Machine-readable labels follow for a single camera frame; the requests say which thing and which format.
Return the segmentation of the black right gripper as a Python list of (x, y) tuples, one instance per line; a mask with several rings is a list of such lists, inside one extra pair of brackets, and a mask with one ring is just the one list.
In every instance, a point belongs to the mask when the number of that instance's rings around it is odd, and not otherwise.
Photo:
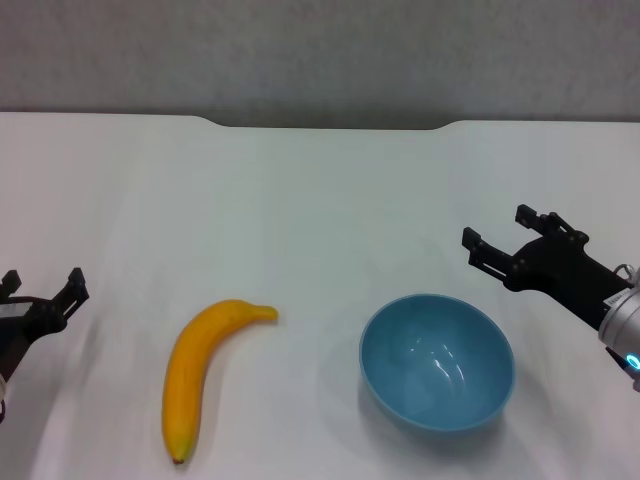
[(600, 328), (610, 297), (631, 283), (590, 258), (584, 251), (589, 236), (571, 227), (556, 212), (538, 215), (531, 207), (517, 207), (515, 221), (542, 237), (509, 255), (486, 243), (470, 227), (462, 233), (468, 263), (503, 281), (514, 292), (535, 290), (557, 301), (587, 325)]

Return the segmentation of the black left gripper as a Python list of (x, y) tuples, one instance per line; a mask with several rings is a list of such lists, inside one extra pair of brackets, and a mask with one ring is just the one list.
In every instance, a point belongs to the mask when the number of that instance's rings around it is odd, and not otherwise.
[(0, 281), (1, 377), (8, 383), (29, 348), (44, 336), (59, 333), (66, 321), (89, 299), (83, 271), (75, 267), (52, 300), (36, 297), (8, 299), (21, 286), (16, 270)]

